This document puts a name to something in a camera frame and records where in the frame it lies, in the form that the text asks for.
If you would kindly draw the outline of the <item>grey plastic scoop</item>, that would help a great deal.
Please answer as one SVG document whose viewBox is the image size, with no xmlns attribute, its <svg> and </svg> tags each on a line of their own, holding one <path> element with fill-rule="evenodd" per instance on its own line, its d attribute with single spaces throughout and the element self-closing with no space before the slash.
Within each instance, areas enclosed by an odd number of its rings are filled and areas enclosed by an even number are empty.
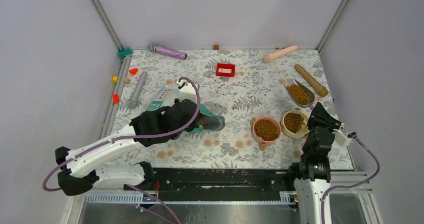
<svg viewBox="0 0 424 224">
<path fill-rule="evenodd" d="M 301 108 L 314 108 L 315 95 L 295 79 L 289 79 L 284 84 L 292 101 Z"/>
</svg>

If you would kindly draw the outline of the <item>green dog food bag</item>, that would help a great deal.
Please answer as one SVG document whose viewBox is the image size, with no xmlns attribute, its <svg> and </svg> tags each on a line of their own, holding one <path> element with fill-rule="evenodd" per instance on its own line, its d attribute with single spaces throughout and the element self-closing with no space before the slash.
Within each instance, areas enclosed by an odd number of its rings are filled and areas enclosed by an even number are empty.
<svg viewBox="0 0 424 224">
<path fill-rule="evenodd" d="M 151 99 L 146 111 L 155 111 L 165 106 L 172 106 L 175 99 L 179 99 L 177 86 L 164 86 L 154 98 Z M 197 125 L 195 128 L 185 129 L 183 135 L 199 133 L 203 130 L 220 131 L 225 127 L 225 118 L 210 112 L 203 104 L 200 104 Z"/>
</svg>

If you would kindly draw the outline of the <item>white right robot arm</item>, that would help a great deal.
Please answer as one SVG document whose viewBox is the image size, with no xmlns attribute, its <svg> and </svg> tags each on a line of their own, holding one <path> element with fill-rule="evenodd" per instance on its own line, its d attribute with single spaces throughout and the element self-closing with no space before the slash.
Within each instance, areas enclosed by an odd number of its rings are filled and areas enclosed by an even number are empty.
<svg viewBox="0 0 424 224">
<path fill-rule="evenodd" d="M 331 116 L 319 102 L 311 110 L 307 128 L 300 161 L 294 163 L 295 171 L 288 174 L 286 182 L 297 192 L 302 224 L 331 224 L 329 152 L 333 143 L 347 146 L 357 134 L 344 133 L 344 124 Z"/>
</svg>

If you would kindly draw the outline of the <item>yellow pet bowl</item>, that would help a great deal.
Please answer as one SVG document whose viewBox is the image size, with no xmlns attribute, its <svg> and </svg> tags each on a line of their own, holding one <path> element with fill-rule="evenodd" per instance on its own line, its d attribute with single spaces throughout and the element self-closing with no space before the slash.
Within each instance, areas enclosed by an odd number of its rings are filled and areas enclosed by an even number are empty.
<svg viewBox="0 0 424 224">
<path fill-rule="evenodd" d="M 281 128 L 287 136 L 299 139 L 308 134 L 308 117 L 299 110 L 291 110 L 284 114 L 281 121 Z"/>
</svg>

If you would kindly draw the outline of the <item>pink pet bowl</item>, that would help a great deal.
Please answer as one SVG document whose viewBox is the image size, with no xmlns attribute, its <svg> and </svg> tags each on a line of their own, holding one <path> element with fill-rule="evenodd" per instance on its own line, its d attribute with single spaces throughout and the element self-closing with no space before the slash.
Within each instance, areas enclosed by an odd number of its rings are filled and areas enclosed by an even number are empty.
<svg viewBox="0 0 424 224">
<path fill-rule="evenodd" d="M 271 145 L 281 136 L 280 123 L 272 117 L 253 118 L 250 122 L 253 138 L 260 144 Z"/>
</svg>

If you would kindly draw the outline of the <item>brown kibble in yellow bowl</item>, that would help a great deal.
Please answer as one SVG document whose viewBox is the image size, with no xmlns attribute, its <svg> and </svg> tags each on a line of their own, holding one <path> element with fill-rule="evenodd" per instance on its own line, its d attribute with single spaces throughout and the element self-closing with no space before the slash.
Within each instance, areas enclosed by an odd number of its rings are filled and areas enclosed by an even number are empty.
<svg viewBox="0 0 424 224">
<path fill-rule="evenodd" d="M 305 125 L 303 116 L 299 113 L 288 113 L 283 118 L 286 129 L 292 133 L 299 132 Z"/>
</svg>

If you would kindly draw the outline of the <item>brown wooden rolling pin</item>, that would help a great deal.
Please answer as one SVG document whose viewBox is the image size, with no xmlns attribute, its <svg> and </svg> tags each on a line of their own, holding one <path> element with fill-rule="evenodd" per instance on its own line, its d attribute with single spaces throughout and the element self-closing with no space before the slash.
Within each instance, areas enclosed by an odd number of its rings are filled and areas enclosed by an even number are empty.
<svg viewBox="0 0 424 224">
<path fill-rule="evenodd" d="M 318 96 L 326 97 L 329 94 L 329 91 L 327 90 L 327 88 L 321 85 L 303 67 L 296 64 L 294 68 L 300 74 L 300 76 L 313 88 L 313 90 L 317 93 Z"/>
</svg>

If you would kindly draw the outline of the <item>brown kibble in scoop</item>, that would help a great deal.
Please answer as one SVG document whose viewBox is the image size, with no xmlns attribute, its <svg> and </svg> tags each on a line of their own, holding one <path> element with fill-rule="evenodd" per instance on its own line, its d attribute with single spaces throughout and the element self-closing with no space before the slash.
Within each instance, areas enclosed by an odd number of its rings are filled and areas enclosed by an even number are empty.
<svg viewBox="0 0 424 224">
<path fill-rule="evenodd" d="M 309 104 L 308 94 L 305 92 L 305 90 L 302 87 L 296 84 L 292 84 L 288 86 L 287 89 L 289 94 L 298 104 L 300 105 Z"/>
</svg>

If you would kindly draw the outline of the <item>brown kibble in pink bowl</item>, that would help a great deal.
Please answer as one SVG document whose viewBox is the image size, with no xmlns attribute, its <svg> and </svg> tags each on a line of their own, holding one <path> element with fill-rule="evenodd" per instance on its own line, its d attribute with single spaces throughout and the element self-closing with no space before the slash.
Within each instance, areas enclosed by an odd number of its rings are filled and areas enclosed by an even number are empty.
<svg viewBox="0 0 424 224">
<path fill-rule="evenodd" d="M 254 133 L 263 141 L 273 141 L 280 135 L 278 128 L 271 120 L 261 119 L 253 126 Z"/>
</svg>

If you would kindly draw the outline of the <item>floral table mat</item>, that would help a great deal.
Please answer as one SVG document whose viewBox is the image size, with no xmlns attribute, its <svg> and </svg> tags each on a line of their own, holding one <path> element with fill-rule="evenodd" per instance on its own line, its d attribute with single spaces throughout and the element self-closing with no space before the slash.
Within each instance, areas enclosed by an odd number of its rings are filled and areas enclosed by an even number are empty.
<svg viewBox="0 0 424 224">
<path fill-rule="evenodd" d="M 185 76 L 200 85 L 201 103 L 212 113 L 225 118 L 219 132 L 201 131 L 182 135 L 176 140 L 156 144 L 115 159 L 116 165 L 141 161 L 154 167 L 174 168 L 249 168 L 285 169 L 299 160 L 304 139 L 287 135 L 260 150 L 252 135 L 251 120 L 270 116 L 280 121 L 284 114 L 297 108 L 286 92 L 289 79 L 301 80 L 295 71 L 301 65 L 323 85 L 327 85 L 320 56 L 315 50 L 296 50 L 271 63 L 263 63 L 265 50 L 188 50 L 180 60 L 147 50 L 135 50 L 126 69 L 138 68 L 148 77 L 136 109 L 127 107 L 139 75 L 130 76 L 123 87 L 115 119 L 109 128 L 115 132 L 144 112 L 152 98 L 164 87 Z M 216 76 L 218 63 L 234 64 L 235 77 Z"/>
</svg>

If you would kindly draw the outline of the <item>pink toy stick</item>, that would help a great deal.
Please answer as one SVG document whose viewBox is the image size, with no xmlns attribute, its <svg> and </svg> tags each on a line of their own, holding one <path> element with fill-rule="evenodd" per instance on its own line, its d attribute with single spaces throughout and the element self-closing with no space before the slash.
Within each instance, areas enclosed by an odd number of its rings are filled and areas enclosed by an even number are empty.
<svg viewBox="0 0 424 224">
<path fill-rule="evenodd" d="M 275 59 L 277 59 L 279 57 L 282 57 L 282 56 L 284 56 L 284 55 L 286 55 L 286 54 L 288 54 L 290 52 L 293 52 L 293 51 L 295 51 L 297 49 L 298 49 L 298 46 L 297 45 L 291 45 L 291 46 L 286 47 L 286 48 L 283 48 L 281 50 L 278 50 L 278 51 L 275 51 L 275 52 L 268 53 L 268 54 L 264 55 L 262 57 L 262 61 L 263 61 L 263 63 L 270 63 L 273 60 L 275 60 Z"/>
</svg>

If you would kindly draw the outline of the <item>red square toy block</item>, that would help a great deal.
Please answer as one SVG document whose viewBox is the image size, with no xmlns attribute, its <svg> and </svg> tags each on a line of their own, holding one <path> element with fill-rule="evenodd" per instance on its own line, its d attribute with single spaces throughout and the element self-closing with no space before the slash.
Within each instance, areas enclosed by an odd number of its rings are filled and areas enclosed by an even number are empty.
<svg viewBox="0 0 424 224">
<path fill-rule="evenodd" d="M 235 77 L 236 66 L 234 64 L 218 63 L 215 74 L 219 77 Z"/>
</svg>

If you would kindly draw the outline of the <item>purple glitter microphone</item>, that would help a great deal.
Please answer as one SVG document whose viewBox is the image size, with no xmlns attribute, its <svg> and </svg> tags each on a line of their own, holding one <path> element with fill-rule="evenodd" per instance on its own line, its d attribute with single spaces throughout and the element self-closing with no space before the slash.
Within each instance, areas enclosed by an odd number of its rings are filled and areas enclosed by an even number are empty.
<svg viewBox="0 0 424 224">
<path fill-rule="evenodd" d="M 163 54 L 169 57 L 173 57 L 173 58 L 177 58 L 177 59 L 181 59 L 181 60 L 186 60 L 187 58 L 187 54 L 181 51 L 177 51 L 174 49 L 170 49 L 167 47 L 164 47 L 162 45 L 156 44 L 156 43 L 150 43 L 148 45 L 148 50 L 150 52 L 154 52 L 154 53 L 159 53 L 159 54 Z"/>
</svg>

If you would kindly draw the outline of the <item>grey cylinder tool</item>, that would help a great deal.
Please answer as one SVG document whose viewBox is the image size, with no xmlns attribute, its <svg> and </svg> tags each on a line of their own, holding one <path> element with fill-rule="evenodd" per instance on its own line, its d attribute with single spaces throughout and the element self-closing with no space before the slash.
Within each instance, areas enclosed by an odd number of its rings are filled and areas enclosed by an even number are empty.
<svg viewBox="0 0 424 224">
<path fill-rule="evenodd" d="M 142 89 L 146 83 L 148 73 L 146 71 L 143 71 L 139 77 L 139 80 L 133 90 L 133 93 L 131 94 L 131 97 L 127 101 L 127 107 L 131 110 L 135 109 L 139 105 L 140 95 L 142 92 Z"/>
</svg>

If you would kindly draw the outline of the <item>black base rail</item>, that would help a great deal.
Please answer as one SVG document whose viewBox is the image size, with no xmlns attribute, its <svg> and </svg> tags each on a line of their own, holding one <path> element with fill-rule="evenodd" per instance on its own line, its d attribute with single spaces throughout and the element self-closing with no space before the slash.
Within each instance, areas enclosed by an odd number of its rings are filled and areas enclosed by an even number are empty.
<svg viewBox="0 0 424 224">
<path fill-rule="evenodd" d="M 154 191 L 158 197 L 174 202 L 279 201 L 280 192 L 293 192 L 296 178 L 331 178 L 321 172 L 261 169 L 175 169 L 154 168 L 154 178 L 138 189 Z"/>
</svg>

